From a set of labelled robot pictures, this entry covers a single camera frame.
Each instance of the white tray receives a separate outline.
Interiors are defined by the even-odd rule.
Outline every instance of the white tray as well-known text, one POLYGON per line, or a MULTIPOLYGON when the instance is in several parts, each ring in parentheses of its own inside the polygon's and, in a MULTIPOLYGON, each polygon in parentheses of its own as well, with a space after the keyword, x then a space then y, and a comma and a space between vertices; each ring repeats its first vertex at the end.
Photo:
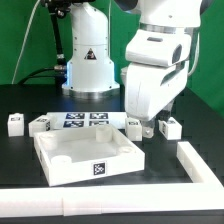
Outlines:
POLYGON ((50 186, 144 170, 145 155, 112 125, 34 134, 50 186))

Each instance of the warning label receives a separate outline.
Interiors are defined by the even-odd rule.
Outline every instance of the warning label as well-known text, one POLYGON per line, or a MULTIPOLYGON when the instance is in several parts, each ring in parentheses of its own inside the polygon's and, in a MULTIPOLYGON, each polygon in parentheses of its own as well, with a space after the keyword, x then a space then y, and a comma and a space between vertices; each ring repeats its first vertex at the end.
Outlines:
POLYGON ((96 56, 92 50, 92 48, 89 49, 87 55, 85 56, 86 60, 96 60, 96 56))

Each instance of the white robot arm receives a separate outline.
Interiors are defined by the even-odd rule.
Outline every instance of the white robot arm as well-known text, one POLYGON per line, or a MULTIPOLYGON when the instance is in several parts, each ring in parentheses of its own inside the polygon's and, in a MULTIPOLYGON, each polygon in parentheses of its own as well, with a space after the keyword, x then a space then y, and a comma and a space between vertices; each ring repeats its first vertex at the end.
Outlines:
POLYGON ((151 121, 186 86, 200 11, 211 1, 115 1, 124 11, 141 13, 139 29, 126 48, 126 59, 131 63, 122 72, 125 110, 142 122, 143 136, 152 137, 151 121))

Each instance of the black tabletop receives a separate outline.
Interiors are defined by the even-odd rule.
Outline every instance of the black tabletop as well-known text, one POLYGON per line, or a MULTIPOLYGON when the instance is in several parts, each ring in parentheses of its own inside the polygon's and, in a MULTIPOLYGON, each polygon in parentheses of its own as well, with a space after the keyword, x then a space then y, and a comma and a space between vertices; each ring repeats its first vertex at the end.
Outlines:
MULTIPOLYGON (((118 96, 90 101, 61 94, 53 85, 0 86, 0 188, 48 187, 36 155, 28 123, 47 112, 123 112, 124 89, 118 96), (22 113, 25 135, 8 137, 9 114, 22 113)), ((182 125, 182 140, 189 141, 224 184, 224 119, 189 89, 175 100, 172 116, 182 125)), ((100 178, 63 187, 190 183, 176 158, 176 141, 167 141, 155 128, 155 136, 134 142, 145 153, 145 170, 100 178)), ((0 223, 224 223, 224 211, 157 212, 74 217, 4 218, 0 223)))

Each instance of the white cube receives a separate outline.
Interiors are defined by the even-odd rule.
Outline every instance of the white cube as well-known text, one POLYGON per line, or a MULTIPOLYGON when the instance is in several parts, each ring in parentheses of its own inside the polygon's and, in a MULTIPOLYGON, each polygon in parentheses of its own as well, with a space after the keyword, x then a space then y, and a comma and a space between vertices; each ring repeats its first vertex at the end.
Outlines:
POLYGON ((126 136, 131 141, 142 141, 142 125, 139 120, 134 118, 125 119, 126 136))
POLYGON ((51 130, 51 117, 42 115, 29 123, 29 136, 33 137, 35 132, 51 130))
POLYGON ((167 140, 181 139, 182 126, 173 117, 167 122, 159 121, 159 130, 167 140))
POLYGON ((8 135, 23 136, 24 135, 24 116, 23 114, 10 114, 8 119, 8 135))

